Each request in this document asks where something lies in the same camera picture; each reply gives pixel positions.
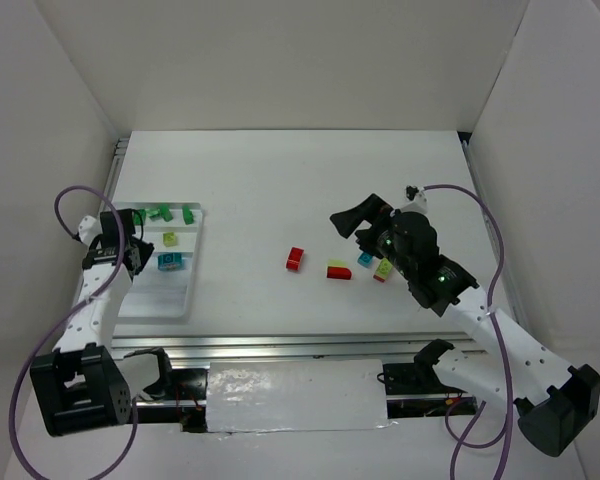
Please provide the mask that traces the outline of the teal small lego brick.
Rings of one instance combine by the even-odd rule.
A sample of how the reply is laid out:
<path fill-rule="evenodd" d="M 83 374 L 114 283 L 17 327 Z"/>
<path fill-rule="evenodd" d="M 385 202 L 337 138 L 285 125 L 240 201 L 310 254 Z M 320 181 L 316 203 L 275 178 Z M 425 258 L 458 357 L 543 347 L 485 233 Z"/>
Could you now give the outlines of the teal small lego brick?
<path fill-rule="evenodd" d="M 362 252 L 357 259 L 357 263 L 365 268 L 370 268 L 373 263 L 373 259 L 374 257 L 371 254 Z"/>

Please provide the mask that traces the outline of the green tree lego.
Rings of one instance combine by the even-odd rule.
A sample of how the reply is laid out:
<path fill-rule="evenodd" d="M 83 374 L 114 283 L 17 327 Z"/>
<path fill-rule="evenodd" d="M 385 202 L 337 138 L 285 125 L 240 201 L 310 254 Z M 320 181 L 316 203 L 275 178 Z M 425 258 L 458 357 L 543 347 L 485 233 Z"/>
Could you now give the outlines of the green tree lego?
<path fill-rule="evenodd" d="M 170 206 L 167 204 L 160 204 L 158 206 L 158 210 L 160 213 L 160 217 L 165 221 L 165 222 L 170 222 L 173 220 L 173 215 L 171 213 L 171 209 Z"/>

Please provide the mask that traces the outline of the round teal lego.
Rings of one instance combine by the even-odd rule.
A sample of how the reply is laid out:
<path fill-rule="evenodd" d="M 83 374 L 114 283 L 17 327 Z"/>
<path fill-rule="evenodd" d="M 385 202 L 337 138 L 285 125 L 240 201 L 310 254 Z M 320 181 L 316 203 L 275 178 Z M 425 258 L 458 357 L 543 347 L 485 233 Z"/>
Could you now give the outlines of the round teal lego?
<path fill-rule="evenodd" d="M 157 257 L 157 268 L 159 271 L 179 271 L 184 268 L 184 259 L 180 252 L 161 253 Z"/>

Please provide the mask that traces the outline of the red flower lego brick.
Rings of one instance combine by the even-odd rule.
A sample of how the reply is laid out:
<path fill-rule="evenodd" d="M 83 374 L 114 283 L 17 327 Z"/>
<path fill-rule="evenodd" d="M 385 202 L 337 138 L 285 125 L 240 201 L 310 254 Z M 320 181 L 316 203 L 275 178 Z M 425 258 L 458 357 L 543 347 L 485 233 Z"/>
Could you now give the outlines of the red flower lego brick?
<path fill-rule="evenodd" d="M 285 268 L 288 271 L 297 273 L 300 271 L 304 250 L 299 247 L 292 247 L 286 259 Z"/>

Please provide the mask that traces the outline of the lime slope lego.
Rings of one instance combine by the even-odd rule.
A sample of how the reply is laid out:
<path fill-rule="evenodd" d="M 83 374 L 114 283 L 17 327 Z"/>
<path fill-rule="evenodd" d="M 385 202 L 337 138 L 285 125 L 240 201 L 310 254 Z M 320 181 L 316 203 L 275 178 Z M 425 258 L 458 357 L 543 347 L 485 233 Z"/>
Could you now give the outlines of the lime slope lego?
<path fill-rule="evenodd" d="M 336 268 L 346 268 L 347 263 L 345 261 L 339 260 L 339 259 L 329 259 L 327 261 L 327 266 L 328 267 L 336 267 Z"/>

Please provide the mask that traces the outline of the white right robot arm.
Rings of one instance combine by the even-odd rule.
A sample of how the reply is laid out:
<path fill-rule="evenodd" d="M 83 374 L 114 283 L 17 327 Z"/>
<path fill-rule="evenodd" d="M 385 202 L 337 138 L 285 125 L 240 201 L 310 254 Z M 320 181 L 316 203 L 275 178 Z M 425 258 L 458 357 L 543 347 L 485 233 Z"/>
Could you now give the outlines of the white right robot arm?
<path fill-rule="evenodd" d="M 423 309 L 459 327 L 501 362 L 495 367 L 434 340 L 415 359 L 424 374 L 501 409 L 537 450 L 560 456 L 597 414 L 600 374 L 551 352 L 494 307 L 476 278 L 441 253 L 425 203 L 422 193 L 414 193 L 396 209 L 372 194 L 330 221 L 362 252 L 388 261 Z"/>

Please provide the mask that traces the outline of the red half-round lego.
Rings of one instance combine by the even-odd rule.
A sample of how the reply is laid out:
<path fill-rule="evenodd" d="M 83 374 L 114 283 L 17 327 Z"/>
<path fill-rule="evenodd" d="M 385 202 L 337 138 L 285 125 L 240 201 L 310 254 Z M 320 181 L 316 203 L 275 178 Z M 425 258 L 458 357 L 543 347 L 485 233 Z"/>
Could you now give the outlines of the red half-round lego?
<path fill-rule="evenodd" d="M 352 272 L 347 267 L 328 266 L 326 269 L 326 277 L 334 280 L 351 280 Z"/>

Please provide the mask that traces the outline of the dark green lego brick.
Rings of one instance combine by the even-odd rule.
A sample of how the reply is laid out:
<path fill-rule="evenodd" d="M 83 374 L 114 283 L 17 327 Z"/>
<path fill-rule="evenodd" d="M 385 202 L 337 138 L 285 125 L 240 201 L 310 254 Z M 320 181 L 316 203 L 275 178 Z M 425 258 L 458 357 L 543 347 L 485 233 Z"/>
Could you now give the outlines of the dark green lego brick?
<path fill-rule="evenodd" d="M 186 225 L 192 225 L 195 223 L 195 215 L 191 208 L 187 205 L 182 206 L 182 217 Z"/>

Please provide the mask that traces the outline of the lime green lego brick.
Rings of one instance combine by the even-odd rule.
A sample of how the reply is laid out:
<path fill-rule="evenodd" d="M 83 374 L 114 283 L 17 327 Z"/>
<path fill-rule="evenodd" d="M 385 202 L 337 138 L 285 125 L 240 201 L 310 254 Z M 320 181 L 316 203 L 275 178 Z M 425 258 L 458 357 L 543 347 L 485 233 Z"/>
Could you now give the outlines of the lime green lego brick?
<path fill-rule="evenodd" d="M 162 240 L 166 247 L 174 247 L 178 244 L 178 237 L 175 232 L 164 232 Z"/>

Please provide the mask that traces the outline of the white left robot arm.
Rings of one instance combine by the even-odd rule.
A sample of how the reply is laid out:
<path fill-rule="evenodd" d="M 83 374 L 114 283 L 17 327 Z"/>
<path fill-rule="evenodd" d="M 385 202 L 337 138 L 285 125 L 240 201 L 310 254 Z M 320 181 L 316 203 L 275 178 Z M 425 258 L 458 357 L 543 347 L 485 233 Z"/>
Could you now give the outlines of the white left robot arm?
<path fill-rule="evenodd" d="M 160 347 L 114 360 L 110 349 L 124 297 L 154 247 L 142 235 L 139 211 L 85 217 L 78 239 L 83 308 L 66 322 L 52 351 L 34 358 L 29 374 L 47 432 L 53 437 L 127 423 L 132 400 L 162 400 L 172 389 L 171 362 Z"/>

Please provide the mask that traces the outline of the lime and red lego brick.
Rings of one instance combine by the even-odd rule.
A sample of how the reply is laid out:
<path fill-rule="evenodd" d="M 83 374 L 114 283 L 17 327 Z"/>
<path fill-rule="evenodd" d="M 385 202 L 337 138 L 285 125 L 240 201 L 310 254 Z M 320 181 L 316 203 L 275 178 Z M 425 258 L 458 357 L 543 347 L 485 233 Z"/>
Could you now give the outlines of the lime and red lego brick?
<path fill-rule="evenodd" d="M 378 266 L 373 274 L 373 278 L 381 283 L 384 283 L 387 281 L 392 270 L 393 270 L 393 265 L 391 264 L 391 262 L 388 259 L 383 258 L 380 261 L 380 263 L 378 264 Z"/>

